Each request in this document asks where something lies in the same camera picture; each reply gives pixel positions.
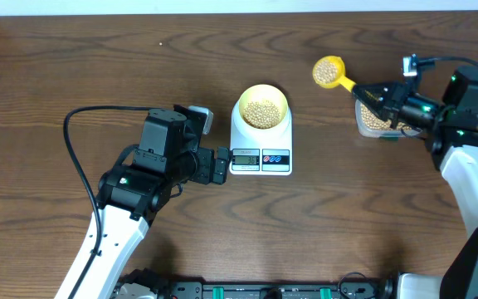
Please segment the yellow measuring scoop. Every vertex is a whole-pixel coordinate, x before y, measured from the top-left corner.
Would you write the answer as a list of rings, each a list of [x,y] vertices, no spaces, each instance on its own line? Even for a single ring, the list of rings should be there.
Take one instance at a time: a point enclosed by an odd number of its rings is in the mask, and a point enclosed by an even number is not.
[[[324,56],[319,59],[312,70],[315,83],[325,89],[342,86],[351,92],[356,83],[346,76],[345,64],[339,56]]]

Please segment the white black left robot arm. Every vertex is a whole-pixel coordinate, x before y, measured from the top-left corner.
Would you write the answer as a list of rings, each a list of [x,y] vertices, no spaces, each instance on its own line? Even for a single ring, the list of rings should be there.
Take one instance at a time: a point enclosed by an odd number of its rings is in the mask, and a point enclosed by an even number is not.
[[[127,146],[94,192],[76,158],[69,125],[63,135],[93,208],[84,242],[61,284],[59,298],[108,298],[157,212],[188,181],[224,184],[230,150],[203,148],[213,113],[200,106],[144,108],[139,143]]]

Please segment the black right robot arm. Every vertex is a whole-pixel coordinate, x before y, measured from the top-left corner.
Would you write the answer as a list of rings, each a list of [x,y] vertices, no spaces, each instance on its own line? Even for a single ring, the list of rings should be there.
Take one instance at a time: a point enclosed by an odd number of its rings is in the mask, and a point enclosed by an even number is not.
[[[419,66],[403,82],[351,87],[352,96],[380,120],[425,133],[432,162],[453,192],[467,241],[442,277],[405,273],[398,298],[478,298],[478,66],[458,67],[440,103],[417,92]]]

